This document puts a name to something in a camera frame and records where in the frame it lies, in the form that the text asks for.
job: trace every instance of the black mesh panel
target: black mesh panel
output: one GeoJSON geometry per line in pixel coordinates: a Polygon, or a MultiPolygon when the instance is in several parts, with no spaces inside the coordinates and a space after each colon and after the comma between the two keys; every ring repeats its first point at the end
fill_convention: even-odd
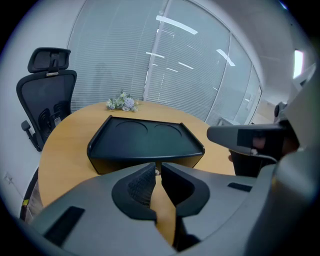
{"type": "Polygon", "coordinates": [[[140,204],[150,207],[151,195],[156,185],[155,168],[150,168],[128,184],[129,195],[140,204]]]}
{"type": "Polygon", "coordinates": [[[73,86],[72,74],[31,80],[23,85],[22,97],[40,130],[43,142],[49,136],[49,130],[55,127],[54,119],[60,117],[63,120],[70,114],[73,86]]]}

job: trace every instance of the office chair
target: office chair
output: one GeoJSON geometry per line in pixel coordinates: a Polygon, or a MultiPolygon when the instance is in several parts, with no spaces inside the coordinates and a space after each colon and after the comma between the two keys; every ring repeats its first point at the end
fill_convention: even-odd
{"type": "Polygon", "coordinates": [[[39,152],[53,129],[71,113],[77,73],[66,70],[70,53],[70,50],[62,48],[35,49],[27,67],[32,74],[23,77],[16,85],[16,93],[34,134],[29,131],[27,120],[22,122],[21,128],[39,152]]]}

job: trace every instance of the window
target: window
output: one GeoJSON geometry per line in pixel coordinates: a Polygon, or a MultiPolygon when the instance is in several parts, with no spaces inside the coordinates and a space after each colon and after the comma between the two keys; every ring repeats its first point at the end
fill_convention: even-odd
{"type": "Polygon", "coordinates": [[[185,0],[169,6],[161,21],[150,62],[146,100],[205,120],[216,98],[227,60],[230,32],[218,20],[185,0]]]}
{"type": "Polygon", "coordinates": [[[87,0],[72,31],[77,72],[71,111],[105,102],[123,89],[143,99],[150,55],[167,0],[87,0]]]}
{"type": "Polygon", "coordinates": [[[254,67],[252,67],[248,87],[246,89],[238,113],[234,118],[236,122],[240,123],[241,125],[247,125],[250,122],[253,113],[251,115],[251,118],[249,118],[249,120],[247,119],[251,113],[252,108],[257,108],[260,95],[261,89],[259,88],[259,79],[254,67]]]}
{"type": "Polygon", "coordinates": [[[221,117],[235,119],[248,87],[252,64],[233,35],[228,57],[230,63],[226,65],[221,88],[206,120],[211,126],[218,125],[221,117]]]}

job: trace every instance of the round wooden table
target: round wooden table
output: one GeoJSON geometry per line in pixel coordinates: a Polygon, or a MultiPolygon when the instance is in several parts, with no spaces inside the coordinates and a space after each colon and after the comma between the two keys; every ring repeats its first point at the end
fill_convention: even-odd
{"type": "MultiPolygon", "coordinates": [[[[84,107],[65,118],[45,142],[39,163],[38,184],[43,206],[90,178],[98,176],[87,157],[87,146],[108,116],[184,123],[204,145],[205,153],[195,169],[234,175],[234,166],[228,160],[227,148],[208,140],[208,124],[183,111],[151,102],[142,102],[137,112],[107,110],[104,102],[84,107]]],[[[157,214],[157,228],[172,244],[175,232],[176,209],[156,177],[151,206],[157,214]]]]}

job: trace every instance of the ceiling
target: ceiling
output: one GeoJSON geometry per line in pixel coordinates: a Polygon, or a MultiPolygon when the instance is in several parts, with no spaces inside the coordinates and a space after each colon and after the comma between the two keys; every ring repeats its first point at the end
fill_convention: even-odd
{"type": "Polygon", "coordinates": [[[263,72],[262,97],[273,105],[286,102],[292,87],[295,49],[304,52],[303,70],[315,62],[315,52],[299,24],[276,0],[214,2],[240,27],[258,55],[263,72]]]}

